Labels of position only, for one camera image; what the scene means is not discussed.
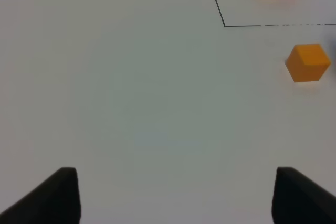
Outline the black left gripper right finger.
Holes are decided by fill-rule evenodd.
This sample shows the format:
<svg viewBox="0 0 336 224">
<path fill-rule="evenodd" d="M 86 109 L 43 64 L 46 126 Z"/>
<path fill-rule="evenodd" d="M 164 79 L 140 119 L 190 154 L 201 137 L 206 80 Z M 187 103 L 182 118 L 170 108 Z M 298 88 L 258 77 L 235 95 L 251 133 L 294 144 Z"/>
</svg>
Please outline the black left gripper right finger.
<svg viewBox="0 0 336 224">
<path fill-rule="evenodd" d="M 272 198 L 274 223 L 335 223 L 335 196 L 292 167 L 278 167 Z"/>
</svg>

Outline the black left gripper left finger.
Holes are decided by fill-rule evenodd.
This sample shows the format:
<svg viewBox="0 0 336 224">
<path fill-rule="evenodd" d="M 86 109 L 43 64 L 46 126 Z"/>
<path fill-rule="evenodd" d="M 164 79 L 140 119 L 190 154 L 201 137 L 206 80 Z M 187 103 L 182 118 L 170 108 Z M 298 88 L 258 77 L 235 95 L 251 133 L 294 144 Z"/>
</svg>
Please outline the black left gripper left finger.
<svg viewBox="0 0 336 224">
<path fill-rule="evenodd" d="M 77 170 L 62 167 L 1 212 L 1 223 L 80 223 Z"/>
</svg>

